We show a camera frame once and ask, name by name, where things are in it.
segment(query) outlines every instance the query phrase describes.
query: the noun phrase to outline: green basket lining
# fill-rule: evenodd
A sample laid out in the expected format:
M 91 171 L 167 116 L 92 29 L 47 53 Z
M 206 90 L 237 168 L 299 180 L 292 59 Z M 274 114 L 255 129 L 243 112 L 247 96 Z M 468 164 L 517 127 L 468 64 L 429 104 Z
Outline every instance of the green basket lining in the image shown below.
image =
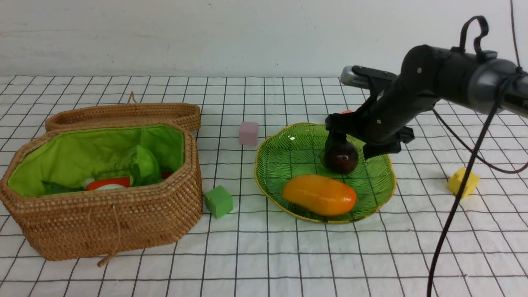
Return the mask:
M 20 196 L 40 197 L 42 181 L 79 188 L 89 178 L 127 177 L 136 145 L 150 150 L 162 171 L 174 172 L 184 163 L 184 144 L 183 133 L 167 125 L 66 132 L 28 154 L 7 183 Z

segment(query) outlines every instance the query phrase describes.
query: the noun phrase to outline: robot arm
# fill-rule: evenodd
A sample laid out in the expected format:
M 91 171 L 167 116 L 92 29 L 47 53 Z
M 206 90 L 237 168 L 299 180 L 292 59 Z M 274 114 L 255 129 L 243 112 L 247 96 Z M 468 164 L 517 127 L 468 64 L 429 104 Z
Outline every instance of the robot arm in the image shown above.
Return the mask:
M 473 20 L 479 21 L 481 34 L 474 41 L 475 54 L 469 54 L 464 45 Z M 345 67 L 341 83 L 368 89 L 370 96 L 352 113 L 327 117 L 327 145 L 346 141 L 348 134 L 365 143 L 365 159 L 398 153 L 401 142 L 414 139 L 413 130 L 406 124 L 432 110 L 440 99 L 488 114 L 500 85 L 519 69 L 511 61 L 498 59 L 496 52 L 480 48 L 480 40 L 487 32 L 484 17 L 473 17 L 462 29 L 459 47 L 414 47 L 403 59 L 399 76 L 361 66 Z M 528 117 L 526 73 L 507 91 L 499 111 L 502 110 Z

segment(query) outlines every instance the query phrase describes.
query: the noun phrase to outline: green plate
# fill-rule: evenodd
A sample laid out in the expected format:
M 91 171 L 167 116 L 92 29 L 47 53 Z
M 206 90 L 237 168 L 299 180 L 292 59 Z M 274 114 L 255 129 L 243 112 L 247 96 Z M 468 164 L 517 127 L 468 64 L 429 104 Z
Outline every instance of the green plate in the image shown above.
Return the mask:
M 348 140 L 360 155 L 359 164 L 348 175 L 333 174 L 322 166 L 319 158 L 327 135 L 324 125 L 298 123 L 266 139 L 257 150 L 257 184 L 278 207 L 300 219 L 344 224 L 372 215 L 389 201 L 396 190 L 396 177 L 389 156 L 381 155 L 365 160 L 362 149 L 364 143 L 349 137 Z M 343 181 L 356 191 L 356 205 L 345 215 L 323 217 L 284 200 L 282 188 L 299 174 L 321 174 Z

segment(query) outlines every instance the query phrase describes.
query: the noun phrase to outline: yellow cube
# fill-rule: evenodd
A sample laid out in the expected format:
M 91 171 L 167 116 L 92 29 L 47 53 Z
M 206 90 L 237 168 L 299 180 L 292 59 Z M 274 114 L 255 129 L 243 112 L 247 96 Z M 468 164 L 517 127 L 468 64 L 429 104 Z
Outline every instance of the yellow cube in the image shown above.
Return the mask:
M 457 172 L 455 172 L 455 174 L 453 174 L 453 176 L 447 182 L 447 188 L 455 196 L 458 193 L 460 184 L 462 184 L 462 179 L 464 178 L 464 174 L 466 174 L 466 169 L 462 167 Z M 467 180 L 466 188 L 464 189 L 464 193 L 462 194 L 462 199 L 466 198 L 467 196 L 472 194 L 473 191 L 475 191 L 479 181 L 480 181 L 480 177 L 473 174 L 472 172 L 469 174 L 469 179 Z

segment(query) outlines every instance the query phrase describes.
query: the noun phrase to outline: black cable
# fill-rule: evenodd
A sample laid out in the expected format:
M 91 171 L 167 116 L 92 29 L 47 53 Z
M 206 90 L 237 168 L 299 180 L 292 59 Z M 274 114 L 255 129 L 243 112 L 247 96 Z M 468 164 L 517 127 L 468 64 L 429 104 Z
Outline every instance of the black cable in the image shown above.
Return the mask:
M 478 136 L 477 142 L 475 143 L 475 148 L 473 149 L 471 157 L 469 158 L 469 161 L 467 163 L 467 168 L 466 168 L 466 172 L 464 173 L 464 177 L 462 178 L 462 183 L 460 184 L 458 193 L 455 196 L 455 202 L 453 202 L 453 207 L 451 208 L 451 211 L 449 212 L 449 216 L 447 217 L 446 224 L 444 225 L 442 233 L 440 234 L 440 239 L 438 240 L 438 245 L 436 247 L 435 253 L 431 261 L 431 269 L 429 270 L 429 277 L 427 281 L 427 297 L 431 297 L 432 283 L 433 283 L 433 278 L 435 275 L 436 264 L 438 261 L 438 257 L 440 255 L 440 250 L 442 249 L 442 245 L 444 244 L 444 240 L 446 239 L 446 236 L 447 236 L 447 231 L 449 230 L 449 227 L 451 226 L 453 217 L 455 216 L 460 200 L 462 199 L 462 194 L 464 193 L 464 189 L 466 188 L 466 183 L 469 179 L 469 174 L 471 173 L 473 164 L 475 163 L 475 160 L 477 159 L 478 150 L 480 149 L 480 146 L 482 145 L 482 142 L 484 141 L 484 137 L 486 136 L 486 133 L 492 122 L 492 119 L 497 113 L 498 107 L 501 104 L 501 101 L 504 98 L 504 95 L 506 94 L 506 90 L 508 90 L 508 88 L 512 85 L 515 79 L 521 76 L 522 74 L 520 72 L 510 75 L 501 84 L 501 86 L 499 87 L 498 96 L 495 100 L 495 104 L 493 105 L 492 110 L 489 112 L 488 117 L 486 118 L 486 122 L 484 122 L 484 126 L 482 127 L 482 130 L 480 131 L 480 135 Z
M 528 168 L 528 163 L 525 164 L 522 168 L 508 171 L 504 169 L 500 169 L 496 166 L 493 166 L 486 162 L 483 158 L 478 156 L 478 151 L 480 150 L 480 146 L 482 145 L 482 142 L 484 141 L 484 137 L 486 136 L 486 133 L 488 132 L 489 126 L 491 125 L 491 122 L 493 120 L 493 117 L 497 113 L 497 110 L 499 108 L 499 105 L 501 104 L 502 100 L 504 99 L 504 96 L 506 95 L 506 91 L 508 88 L 511 87 L 512 83 L 519 77 L 523 76 L 523 71 L 521 68 L 521 63 L 519 60 L 519 53 L 517 49 L 517 40 L 515 36 L 515 21 L 514 21 L 514 7 L 513 7 L 513 0 L 510 0 L 510 19 L 511 19 L 511 26 L 512 26 L 512 36 L 513 36 L 513 46 L 515 50 L 515 57 L 517 59 L 517 72 L 507 77 L 504 82 L 501 84 L 501 86 L 498 89 L 497 97 L 495 99 L 495 104 L 493 105 L 493 108 L 490 110 L 488 117 L 486 118 L 486 121 L 484 122 L 484 125 L 482 127 L 482 130 L 480 130 L 480 135 L 478 136 L 477 142 L 475 143 L 475 147 L 473 150 L 467 146 L 458 135 L 447 125 L 447 123 L 441 118 L 441 116 L 433 109 L 433 112 L 435 116 L 444 124 L 444 126 L 449 130 L 453 136 L 462 143 L 462 145 L 468 149 L 471 152 L 471 157 L 469 158 L 469 161 L 467 163 L 466 172 L 464 173 L 464 177 L 462 178 L 462 182 L 460 184 L 460 188 L 458 188 L 458 193 L 455 196 L 455 202 L 453 202 L 453 206 L 451 208 L 451 211 L 449 212 L 449 215 L 446 220 L 446 224 L 444 225 L 444 228 L 442 229 L 442 233 L 440 234 L 440 239 L 438 240 L 438 245 L 436 246 L 435 253 L 432 257 L 431 261 L 431 268 L 429 270 L 429 277 L 427 279 L 427 297 L 431 297 L 432 294 L 432 285 L 433 285 L 433 278 L 435 277 L 435 268 L 436 264 L 438 262 L 438 257 L 440 256 L 440 251 L 442 250 L 442 245 L 444 244 L 444 241 L 447 237 L 447 232 L 449 230 L 449 227 L 451 226 L 451 222 L 453 221 L 453 217 L 455 216 L 455 213 L 457 211 L 457 208 L 460 204 L 460 200 L 462 199 L 462 194 L 464 193 L 464 190 L 466 188 L 467 181 L 469 179 L 469 174 L 471 173 L 471 170 L 473 169 L 473 164 L 475 163 L 476 159 L 479 159 L 484 164 L 488 165 L 489 167 L 505 172 L 505 173 L 519 173 L 526 168 Z
M 432 111 L 436 118 L 442 123 L 442 125 L 453 135 L 454 138 L 456 138 L 456 140 L 458 140 L 458 142 L 460 142 L 462 144 L 462 146 L 464 146 L 470 153 L 473 154 L 473 149 L 471 149 L 460 137 L 458 137 L 458 135 L 455 133 L 455 131 L 453 131 L 451 129 L 451 127 L 449 127 L 449 125 L 446 123 L 446 121 L 444 121 L 444 119 L 438 114 L 438 112 L 436 112 L 436 110 L 433 109 Z M 517 174 L 517 173 L 520 173 L 522 171 L 524 171 L 526 168 L 528 168 L 528 162 L 526 162 L 526 164 L 524 164 L 521 168 L 519 169 L 515 169 L 515 170 L 506 170 L 506 169 L 502 169 L 502 168 L 499 168 L 493 164 L 490 164 L 489 162 L 487 162 L 484 158 L 482 158 L 481 156 L 477 155 L 476 157 L 479 161 L 481 161 L 482 163 L 486 164 L 488 167 L 498 171 L 498 172 L 502 172 L 502 173 L 506 173 L 506 174 Z

